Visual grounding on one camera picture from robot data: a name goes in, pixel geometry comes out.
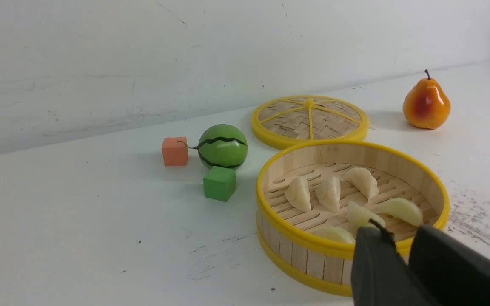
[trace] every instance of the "white table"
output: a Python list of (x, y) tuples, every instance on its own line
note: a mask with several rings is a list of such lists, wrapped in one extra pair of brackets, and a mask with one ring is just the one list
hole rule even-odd
[[(365, 110), (367, 141), (431, 167), (453, 203), (447, 233), (490, 258), (490, 62), (431, 75), (453, 107), (432, 131), (401, 114), (423, 75), (320, 94)], [(0, 305), (352, 305), (287, 277), (260, 249), (253, 189), (276, 150), (253, 137), (252, 110), (0, 155)], [(219, 123), (249, 140), (227, 203), (203, 197), (194, 151), (183, 168), (164, 167), (160, 151), (164, 137), (194, 143)]]

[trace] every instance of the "foam block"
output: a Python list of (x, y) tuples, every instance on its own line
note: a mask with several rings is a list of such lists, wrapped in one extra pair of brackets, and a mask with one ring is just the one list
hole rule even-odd
[(164, 157), (165, 166), (186, 165), (188, 163), (188, 148), (185, 146), (186, 143), (186, 137), (164, 139), (162, 156)]
[(206, 198), (226, 202), (237, 188), (234, 169), (212, 167), (204, 176), (204, 194)]

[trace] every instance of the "green cube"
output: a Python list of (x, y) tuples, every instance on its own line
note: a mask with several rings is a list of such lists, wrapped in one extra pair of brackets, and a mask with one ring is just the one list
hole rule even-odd
[(236, 171), (233, 169), (212, 167), (204, 176), (206, 198), (226, 202), (236, 188)]

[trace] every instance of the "bamboo steamer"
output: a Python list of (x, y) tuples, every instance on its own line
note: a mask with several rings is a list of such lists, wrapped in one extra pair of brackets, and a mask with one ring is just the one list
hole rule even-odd
[[(349, 182), (342, 182), (342, 209), (333, 213), (319, 204), (315, 189), (330, 176), (342, 176), (353, 167), (370, 170), (379, 196), (367, 199)], [(301, 212), (284, 196), (298, 176), (309, 183), (313, 209)], [(449, 219), (447, 191), (437, 176), (417, 160), (389, 147), (366, 142), (324, 140), (294, 145), (272, 157), (256, 183), (256, 224), (260, 244), (284, 273), (317, 290), (351, 296), (350, 273), (354, 244), (319, 238), (315, 230), (337, 225), (348, 229), (347, 204), (355, 201), (372, 210), (378, 203), (402, 196), (423, 211), (424, 224), (443, 230)], [(397, 251), (407, 260), (416, 227), (380, 214), (395, 234)]]
[(253, 134), (276, 149), (324, 139), (361, 141), (370, 121), (357, 106), (325, 96), (288, 96), (259, 106), (251, 117)]

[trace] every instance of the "toy watermelon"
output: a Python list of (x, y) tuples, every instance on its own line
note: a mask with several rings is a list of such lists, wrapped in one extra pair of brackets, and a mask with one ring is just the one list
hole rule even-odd
[(229, 124), (217, 124), (208, 128), (200, 137), (196, 147), (204, 166), (237, 169), (247, 157), (245, 135)]

